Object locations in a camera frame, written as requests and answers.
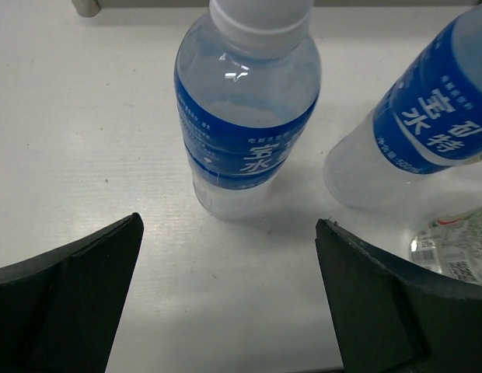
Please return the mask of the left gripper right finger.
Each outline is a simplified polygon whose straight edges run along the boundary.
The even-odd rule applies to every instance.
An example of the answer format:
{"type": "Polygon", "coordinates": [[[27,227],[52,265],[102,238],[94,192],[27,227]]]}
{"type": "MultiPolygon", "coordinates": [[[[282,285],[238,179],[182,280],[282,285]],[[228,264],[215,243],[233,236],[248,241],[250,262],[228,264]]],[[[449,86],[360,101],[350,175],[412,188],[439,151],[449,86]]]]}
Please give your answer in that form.
{"type": "Polygon", "coordinates": [[[482,286],[419,267],[329,219],[316,252],[346,372],[482,372],[482,286]]]}

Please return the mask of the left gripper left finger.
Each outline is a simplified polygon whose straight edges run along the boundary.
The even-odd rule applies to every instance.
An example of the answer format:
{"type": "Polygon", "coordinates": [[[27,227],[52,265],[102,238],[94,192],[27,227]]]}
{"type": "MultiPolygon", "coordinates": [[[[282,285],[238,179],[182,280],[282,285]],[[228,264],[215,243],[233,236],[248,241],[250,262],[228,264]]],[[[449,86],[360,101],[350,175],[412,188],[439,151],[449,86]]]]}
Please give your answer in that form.
{"type": "Polygon", "coordinates": [[[0,372],[104,372],[137,263],[133,213],[0,268],[0,372]]]}

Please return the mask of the blue label water bottle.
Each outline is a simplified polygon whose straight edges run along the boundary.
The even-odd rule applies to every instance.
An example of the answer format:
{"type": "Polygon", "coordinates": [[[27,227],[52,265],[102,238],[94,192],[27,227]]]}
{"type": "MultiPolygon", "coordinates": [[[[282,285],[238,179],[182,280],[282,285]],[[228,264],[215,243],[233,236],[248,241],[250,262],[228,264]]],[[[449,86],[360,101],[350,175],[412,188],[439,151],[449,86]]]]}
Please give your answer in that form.
{"type": "Polygon", "coordinates": [[[255,214],[320,95],[311,1],[212,1],[185,34],[173,80],[201,205],[255,214]]]}
{"type": "Polygon", "coordinates": [[[375,207],[482,154],[482,5],[449,23],[326,157],[323,178],[349,207],[375,207]]]}

